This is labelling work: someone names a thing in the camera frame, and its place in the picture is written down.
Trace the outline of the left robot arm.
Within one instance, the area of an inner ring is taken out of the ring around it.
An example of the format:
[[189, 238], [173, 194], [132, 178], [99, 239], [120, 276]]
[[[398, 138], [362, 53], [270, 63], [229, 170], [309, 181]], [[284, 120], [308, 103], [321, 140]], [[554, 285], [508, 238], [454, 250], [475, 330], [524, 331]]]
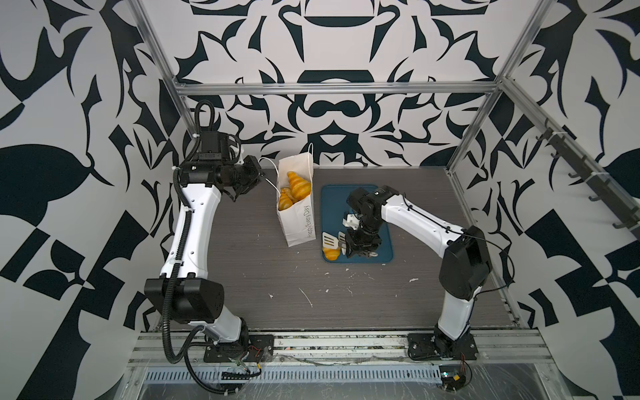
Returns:
[[159, 276], [144, 286], [145, 296], [161, 313], [167, 351], [173, 349], [173, 322], [194, 327], [218, 345], [247, 346], [246, 322], [225, 306], [223, 286], [208, 279], [208, 247], [223, 195], [248, 193], [262, 175], [254, 156], [232, 163], [200, 155], [173, 168], [180, 204], [175, 236]]

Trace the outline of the fake croissant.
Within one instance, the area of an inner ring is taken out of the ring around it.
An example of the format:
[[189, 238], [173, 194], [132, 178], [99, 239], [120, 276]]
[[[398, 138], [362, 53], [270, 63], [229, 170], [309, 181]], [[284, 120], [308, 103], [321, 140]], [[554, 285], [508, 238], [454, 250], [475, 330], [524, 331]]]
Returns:
[[296, 201], [302, 201], [311, 194], [311, 182], [299, 176], [297, 173], [293, 171], [288, 172], [288, 182], [291, 195]]
[[278, 200], [278, 210], [284, 211], [295, 205], [298, 200], [293, 196], [290, 188], [281, 188]]
[[327, 261], [334, 262], [338, 260], [342, 253], [340, 248], [323, 248], [323, 256]]

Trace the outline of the white paper gift bag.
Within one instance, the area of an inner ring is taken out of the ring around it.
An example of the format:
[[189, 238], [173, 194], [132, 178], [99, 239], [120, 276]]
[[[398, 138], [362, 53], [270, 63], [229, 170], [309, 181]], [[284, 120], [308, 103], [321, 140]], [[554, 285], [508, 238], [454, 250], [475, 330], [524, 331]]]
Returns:
[[[280, 159], [277, 163], [268, 158], [258, 161], [270, 162], [276, 172], [276, 180], [270, 184], [277, 190], [276, 209], [278, 221], [283, 230], [285, 241], [289, 247], [311, 242], [316, 239], [313, 210], [313, 144], [298, 155]], [[311, 194], [304, 200], [297, 201], [291, 208], [279, 211], [278, 200], [281, 188], [289, 188], [288, 172], [293, 171], [312, 184]]]

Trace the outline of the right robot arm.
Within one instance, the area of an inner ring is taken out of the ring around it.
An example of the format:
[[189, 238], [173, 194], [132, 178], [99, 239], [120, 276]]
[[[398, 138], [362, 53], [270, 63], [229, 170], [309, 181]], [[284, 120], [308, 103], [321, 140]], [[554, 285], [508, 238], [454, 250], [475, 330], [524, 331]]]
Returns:
[[352, 211], [343, 217], [344, 230], [337, 235], [323, 234], [325, 256], [337, 252], [347, 258], [374, 258], [383, 243], [380, 228], [384, 224], [401, 228], [442, 260], [439, 281], [445, 296], [434, 339], [451, 347], [466, 338], [476, 297], [493, 271], [483, 231], [438, 218], [390, 186], [371, 192], [356, 188], [347, 204]]

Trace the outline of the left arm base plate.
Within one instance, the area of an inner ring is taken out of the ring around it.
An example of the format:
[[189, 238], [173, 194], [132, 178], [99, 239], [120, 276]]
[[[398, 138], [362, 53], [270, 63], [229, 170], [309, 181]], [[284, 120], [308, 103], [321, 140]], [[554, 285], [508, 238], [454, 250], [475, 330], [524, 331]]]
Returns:
[[274, 342], [273, 335], [250, 334], [234, 343], [209, 343], [206, 346], [203, 361], [205, 363], [270, 361], [273, 358]]

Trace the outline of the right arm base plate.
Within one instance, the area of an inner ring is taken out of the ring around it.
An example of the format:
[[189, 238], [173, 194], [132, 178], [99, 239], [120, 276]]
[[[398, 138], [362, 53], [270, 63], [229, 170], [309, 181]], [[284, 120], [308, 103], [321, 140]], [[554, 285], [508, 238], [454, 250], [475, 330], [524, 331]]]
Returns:
[[444, 333], [410, 333], [408, 339], [408, 356], [414, 361], [456, 360], [469, 361], [477, 359], [478, 347], [470, 332], [453, 340]]

